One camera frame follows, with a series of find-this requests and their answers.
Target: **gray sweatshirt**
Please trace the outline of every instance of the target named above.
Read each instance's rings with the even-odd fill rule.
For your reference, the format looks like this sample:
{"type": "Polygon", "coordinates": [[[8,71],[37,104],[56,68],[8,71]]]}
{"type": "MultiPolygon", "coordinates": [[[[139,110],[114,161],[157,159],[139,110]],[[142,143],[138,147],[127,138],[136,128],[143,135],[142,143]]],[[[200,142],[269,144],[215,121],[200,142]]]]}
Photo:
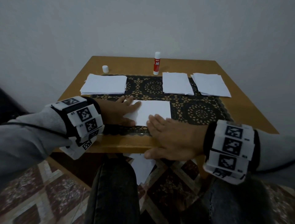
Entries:
{"type": "MultiPolygon", "coordinates": [[[[50,107],[40,113],[20,116],[10,122],[38,125],[66,134],[61,117],[50,107]]],[[[260,162],[256,171],[284,166],[295,160],[295,137],[268,134],[257,130],[260,139],[260,162]]],[[[68,146],[69,139],[36,128],[19,125],[0,126],[0,188],[27,168],[46,159],[56,147],[68,146]]],[[[295,164],[279,171],[254,173],[266,181],[295,188],[295,164]]]]}

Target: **hand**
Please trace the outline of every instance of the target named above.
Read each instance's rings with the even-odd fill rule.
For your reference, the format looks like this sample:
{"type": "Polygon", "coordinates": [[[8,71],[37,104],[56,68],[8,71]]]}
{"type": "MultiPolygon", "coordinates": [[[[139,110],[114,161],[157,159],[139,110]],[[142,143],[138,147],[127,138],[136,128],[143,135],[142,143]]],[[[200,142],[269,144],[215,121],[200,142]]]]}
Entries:
{"type": "Polygon", "coordinates": [[[146,159],[166,158],[190,160],[203,153],[203,143],[208,126],[197,126],[167,118],[150,115],[147,127],[162,147],[145,152],[146,159]]]}
{"type": "Polygon", "coordinates": [[[127,113],[136,111],[140,107],[141,102],[139,101],[131,105],[133,96],[130,96],[125,102],[124,99],[125,96],[121,96],[116,102],[95,99],[100,107],[101,117],[104,124],[120,124],[123,126],[135,125],[135,121],[124,118],[123,116],[127,113]]]}

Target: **left hand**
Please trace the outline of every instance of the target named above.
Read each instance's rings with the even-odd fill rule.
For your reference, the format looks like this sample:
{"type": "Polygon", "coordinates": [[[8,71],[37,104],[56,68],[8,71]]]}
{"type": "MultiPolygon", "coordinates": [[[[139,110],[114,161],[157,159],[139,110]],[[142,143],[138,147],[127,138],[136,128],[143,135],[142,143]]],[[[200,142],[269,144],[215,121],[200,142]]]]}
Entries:
{"type": "Polygon", "coordinates": [[[136,111],[140,107],[141,102],[139,101],[131,105],[133,96],[130,96],[125,102],[124,99],[125,96],[121,96],[116,102],[95,99],[100,107],[101,117],[104,124],[120,124],[130,127],[135,125],[135,121],[124,118],[123,116],[127,113],[136,111]]]}

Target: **dark pants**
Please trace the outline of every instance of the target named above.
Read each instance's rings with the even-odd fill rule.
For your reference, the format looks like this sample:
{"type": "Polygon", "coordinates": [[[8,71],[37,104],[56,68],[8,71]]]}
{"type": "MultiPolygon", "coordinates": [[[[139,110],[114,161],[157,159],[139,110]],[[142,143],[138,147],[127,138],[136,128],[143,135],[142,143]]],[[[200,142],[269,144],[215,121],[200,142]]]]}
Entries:
{"type": "MultiPolygon", "coordinates": [[[[261,182],[251,178],[237,186],[217,179],[180,216],[183,223],[273,223],[266,190],[261,182]]],[[[93,181],[85,224],[138,224],[139,220],[133,168],[121,159],[107,160],[93,181]]]]}

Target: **gray wall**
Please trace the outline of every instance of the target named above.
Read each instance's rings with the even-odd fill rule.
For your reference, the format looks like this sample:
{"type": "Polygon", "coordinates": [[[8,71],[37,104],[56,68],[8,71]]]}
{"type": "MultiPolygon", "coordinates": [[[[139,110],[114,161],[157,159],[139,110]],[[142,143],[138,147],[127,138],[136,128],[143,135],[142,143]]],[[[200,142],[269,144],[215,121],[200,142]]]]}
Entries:
{"type": "Polygon", "coordinates": [[[280,132],[293,132],[291,0],[27,0],[0,3],[0,88],[30,112],[92,55],[216,60],[280,132]]]}

